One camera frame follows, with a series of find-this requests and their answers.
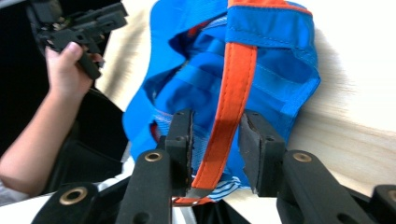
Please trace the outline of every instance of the black clamp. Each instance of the black clamp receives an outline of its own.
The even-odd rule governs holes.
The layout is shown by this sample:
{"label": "black clamp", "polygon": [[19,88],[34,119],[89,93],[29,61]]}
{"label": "black clamp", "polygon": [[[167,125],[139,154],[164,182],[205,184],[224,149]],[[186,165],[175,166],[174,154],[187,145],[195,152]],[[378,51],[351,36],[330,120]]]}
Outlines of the black clamp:
{"label": "black clamp", "polygon": [[58,0],[30,0],[30,3],[27,12],[40,50],[43,52],[43,46],[49,46],[61,52],[72,41],[85,46],[88,52],[83,53],[78,63],[90,78],[99,78],[102,64],[93,63],[88,53],[102,53],[98,44],[104,41],[104,34],[127,23],[123,4],[63,17]]}

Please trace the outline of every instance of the brass grommet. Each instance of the brass grommet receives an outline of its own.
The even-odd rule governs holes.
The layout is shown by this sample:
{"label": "brass grommet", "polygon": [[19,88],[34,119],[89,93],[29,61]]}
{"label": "brass grommet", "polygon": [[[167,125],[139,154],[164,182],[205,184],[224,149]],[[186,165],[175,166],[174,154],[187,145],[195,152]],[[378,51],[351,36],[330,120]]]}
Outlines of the brass grommet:
{"label": "brass grommet", "polygon": [[396,189],[391,189],[388,191],[388,195],[394,202],[396,202]]}
{"label": "brass grommet", "polygon": [[308,155],[306,155],[305,153],[301,153],[301,152],[296,152],[293,154],[293,158],[296,159],[297,161],[301,161],[301,162],[311,162],[312,158]]}
{"label": "brass grommet", "polygon": [[145,156],[146,161],[160,161],[163,158],[163,154],[159,152],[151,152]]}
{"label": "brass grommet", "polygon": [[62,197],[59,199],[59,203],[63,205],[79,203],[87,196],[87,194],[88,191],[84,187],[73,188],[62,195]]}

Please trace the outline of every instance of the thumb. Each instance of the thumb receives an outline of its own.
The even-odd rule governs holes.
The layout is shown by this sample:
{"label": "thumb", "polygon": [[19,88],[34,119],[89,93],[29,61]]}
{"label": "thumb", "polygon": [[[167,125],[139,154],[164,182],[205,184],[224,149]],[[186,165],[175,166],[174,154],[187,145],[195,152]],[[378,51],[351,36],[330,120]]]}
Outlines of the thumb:
{"label": "thumb", "polygon": [[82,47],[75,42],[70,42],[62,51],[59,60],[62,65],[74,65],[82,55]]}

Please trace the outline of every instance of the black fabric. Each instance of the black fabric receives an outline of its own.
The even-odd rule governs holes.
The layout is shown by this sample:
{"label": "black fabric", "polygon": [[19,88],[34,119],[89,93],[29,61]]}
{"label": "black fabric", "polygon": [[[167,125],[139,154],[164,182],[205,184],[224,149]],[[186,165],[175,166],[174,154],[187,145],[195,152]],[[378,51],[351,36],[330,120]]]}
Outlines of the black fabric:
{"label": "black fabric", "polygon": [[43,194],[56,191],[64,184],[102,182],[120,174],[120,160],[87,147],[78,140],[78,136],[79,127],[76,123],[59,152]]}
{"label": "black fabric", "polygon": [[197,224],[248,224],[239,213],[223,200],[205,203],[192,208]]}

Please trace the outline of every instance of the black plastic bracket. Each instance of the black plastic bracket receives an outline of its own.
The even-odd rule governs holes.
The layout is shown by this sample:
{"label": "black plastic bracket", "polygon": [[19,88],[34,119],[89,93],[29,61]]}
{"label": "black plastic bracket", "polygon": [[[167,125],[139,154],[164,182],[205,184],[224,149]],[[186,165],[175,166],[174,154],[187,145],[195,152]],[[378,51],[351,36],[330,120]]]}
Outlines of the black plastic bracket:
{"label": "black plastic bracket", "polygon": [[247,110],[239,125],[240,154],[253,193],[276,197],[282,181],[285,141],[259,113]]}

